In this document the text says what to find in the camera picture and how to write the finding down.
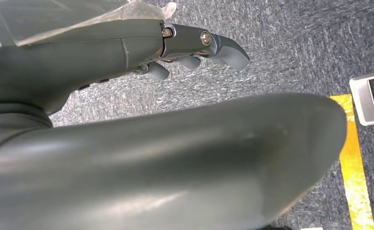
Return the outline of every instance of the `metal bolt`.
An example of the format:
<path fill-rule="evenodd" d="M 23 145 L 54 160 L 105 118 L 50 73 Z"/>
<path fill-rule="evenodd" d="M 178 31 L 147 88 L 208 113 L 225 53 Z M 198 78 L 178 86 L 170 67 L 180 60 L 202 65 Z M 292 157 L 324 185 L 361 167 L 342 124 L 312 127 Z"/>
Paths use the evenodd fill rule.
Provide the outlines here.
<path fill-rule="evenodd" d="M 211 44 L 211 34 L 208 32 L 208 31 L 203 31 L 201 33 L 201 42 L 205 45 L 205 46 L 209 46 Z"/>
<path fill-rule="evenodd" d="M 170 29 L 170 28 L 164 28 L 164 29 L 162 30 L 162 34 L 163 34 L 163 37 L 164 37 L 164 38 L 166 38 L 166 37 L 171 37 L 171 36 L 173 36 L 173 31 L 172 31 L 172 29 Z"/>

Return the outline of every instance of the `tablet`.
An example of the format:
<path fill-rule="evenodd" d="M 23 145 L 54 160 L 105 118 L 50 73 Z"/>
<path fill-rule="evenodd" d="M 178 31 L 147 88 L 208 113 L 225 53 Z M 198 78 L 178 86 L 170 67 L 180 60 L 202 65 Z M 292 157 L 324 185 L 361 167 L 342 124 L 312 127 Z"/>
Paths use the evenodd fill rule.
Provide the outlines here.
<path fill-rule="evenodd" d="M 374 125 L 374 73 L 351 79 L 350 86 L 360 123 Z"/>

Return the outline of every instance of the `robotic hand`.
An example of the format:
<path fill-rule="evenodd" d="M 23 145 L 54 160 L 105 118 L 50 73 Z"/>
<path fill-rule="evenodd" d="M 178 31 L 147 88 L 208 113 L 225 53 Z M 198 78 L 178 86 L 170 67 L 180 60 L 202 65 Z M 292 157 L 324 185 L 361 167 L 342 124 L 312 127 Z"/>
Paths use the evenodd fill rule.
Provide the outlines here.
<path fill-rule="evenodd" d="M 345 140 L 338 104 L 293 93 L 52 128 L 47 115 L 92 83 L 166 79 L 160 61 L 248 64 L 235 41 L 205 29 L 129 19 L 0 42 L 0 230 L 260 228 L 326 173 Z"/>
<path fill-rule="evenodd" d="M 249 63 L 235 41 L 205 29 L 146 19 L 97 23 L 30 46 L 0 48 L 0 102 L 32 104 L 51 114 L 92 83 L 130 72 L 166 79 L 169 71 L 159 61 L 194 69 L 199 57 L 234 69 Z"/>

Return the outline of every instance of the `gray carpet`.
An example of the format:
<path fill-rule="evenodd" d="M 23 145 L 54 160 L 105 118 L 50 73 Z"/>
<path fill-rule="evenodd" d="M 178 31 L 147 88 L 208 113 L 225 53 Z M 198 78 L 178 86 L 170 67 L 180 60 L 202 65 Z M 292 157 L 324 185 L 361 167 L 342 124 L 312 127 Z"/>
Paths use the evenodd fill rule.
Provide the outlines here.
<path fill-rule="evenodd" d="M 164 5 L 164 0 L 149 3 Z M 126 76 L 75 92 L 57 126 L 144 115 L 269 92 L 349 93 L 352 77 L 374 72 L 374 0 L 176 0 L 173 23 L 235 39 L 251 57 L 241 72 L 204 61 L 168 64 L 157 82 Z M 358 127 L 374 214 L 374 126 Z M 274 225 L 351 230 L 339 163 Z"/>

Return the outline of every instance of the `yellow floor marking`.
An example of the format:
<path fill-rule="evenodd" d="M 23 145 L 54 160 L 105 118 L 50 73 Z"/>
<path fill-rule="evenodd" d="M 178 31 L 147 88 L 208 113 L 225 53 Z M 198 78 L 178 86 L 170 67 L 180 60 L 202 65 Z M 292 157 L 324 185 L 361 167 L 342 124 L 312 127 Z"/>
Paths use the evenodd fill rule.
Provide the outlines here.
<path fill-rule="evenodd" d="M 350 210 L 353 230 L 374 230 L 368 187 L 363 171 L 361 149 L 355 124 L 350 94 L 332 96 L 345 110 L 348 120 L 348 134 L 340 155 L 345 194 Z"/>

